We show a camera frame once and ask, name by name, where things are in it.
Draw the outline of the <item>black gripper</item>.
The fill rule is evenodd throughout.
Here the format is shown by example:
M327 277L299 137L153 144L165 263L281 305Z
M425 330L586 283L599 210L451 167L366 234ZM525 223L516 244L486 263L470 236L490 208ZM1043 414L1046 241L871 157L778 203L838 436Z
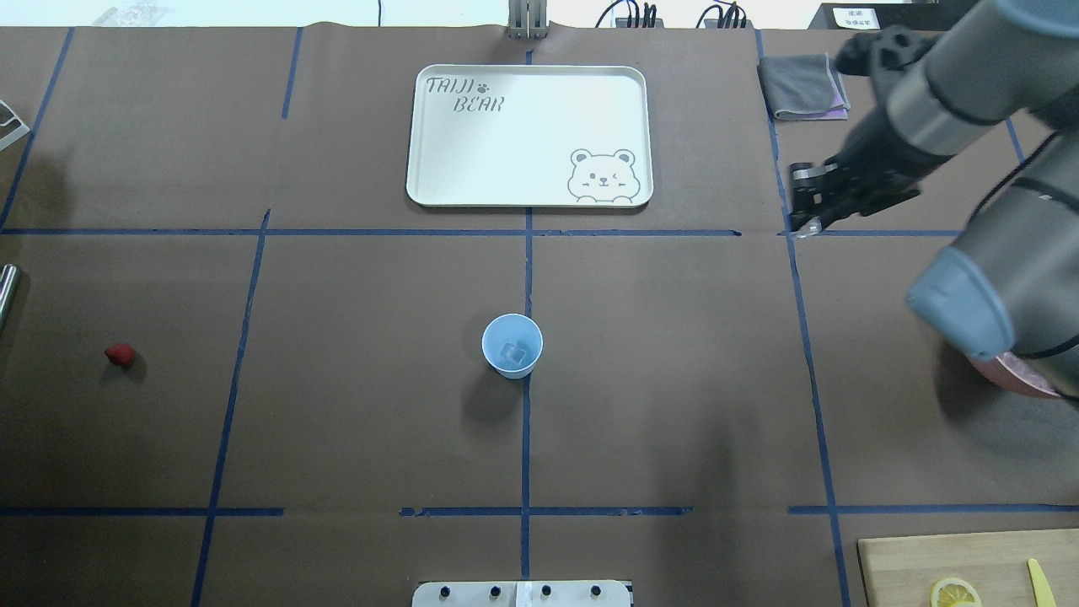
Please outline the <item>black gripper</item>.
M879 106L845 139L825 164L789 166L790 237L817 237L831 224L863 217L909 201L920 193L921 178L932 173L932 154L902 138Z

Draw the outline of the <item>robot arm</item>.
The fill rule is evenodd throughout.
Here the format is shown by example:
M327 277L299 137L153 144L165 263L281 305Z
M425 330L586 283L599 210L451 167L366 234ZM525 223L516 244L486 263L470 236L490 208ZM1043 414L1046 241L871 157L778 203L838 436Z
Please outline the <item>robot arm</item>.
M839 150L787 169L787 227L824 234L885 212L1016 114L1040 143L987 187L906 306L970 361L1012 355L1076 400L1076 3L978 1L935 37L902 24L855 32L839 73L874 107Z

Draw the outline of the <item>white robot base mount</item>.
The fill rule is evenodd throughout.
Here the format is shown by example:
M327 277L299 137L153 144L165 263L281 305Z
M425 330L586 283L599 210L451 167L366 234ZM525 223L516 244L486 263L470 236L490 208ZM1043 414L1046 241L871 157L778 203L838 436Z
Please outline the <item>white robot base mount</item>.
M412 606L633 606L630 583L598 580L506 580L422 583Z

